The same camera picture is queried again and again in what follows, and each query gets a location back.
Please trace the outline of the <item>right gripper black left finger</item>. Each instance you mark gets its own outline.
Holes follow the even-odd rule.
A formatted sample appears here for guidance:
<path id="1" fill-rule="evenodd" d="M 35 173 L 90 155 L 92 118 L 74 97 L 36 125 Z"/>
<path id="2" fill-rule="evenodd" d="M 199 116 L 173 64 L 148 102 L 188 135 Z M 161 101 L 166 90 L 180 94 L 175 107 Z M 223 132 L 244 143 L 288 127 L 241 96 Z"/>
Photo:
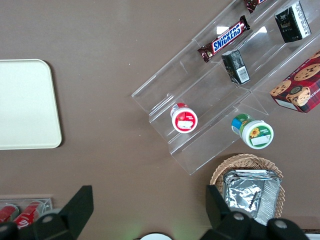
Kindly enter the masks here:
<path id="1" fill-rule="evenodd" d="M 46 213 L 18 231 L 20 240 L 76 240 L 94 210 L 93 188 L 82 186 L 58 213 Z"/>

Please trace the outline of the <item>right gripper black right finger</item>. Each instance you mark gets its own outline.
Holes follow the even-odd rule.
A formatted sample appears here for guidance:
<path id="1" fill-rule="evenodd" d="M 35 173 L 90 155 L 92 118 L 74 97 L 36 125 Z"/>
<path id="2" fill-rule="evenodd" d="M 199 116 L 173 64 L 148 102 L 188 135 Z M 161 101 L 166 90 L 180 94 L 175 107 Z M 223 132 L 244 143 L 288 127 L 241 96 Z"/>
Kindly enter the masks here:
<path id="1" fill-rule="evenodd" d="M 205 189 L 205 208 L 211 229 L 202 240 L 268 240 L 267 227 L 238 210 L 231 211 L 215 185 Z"/>

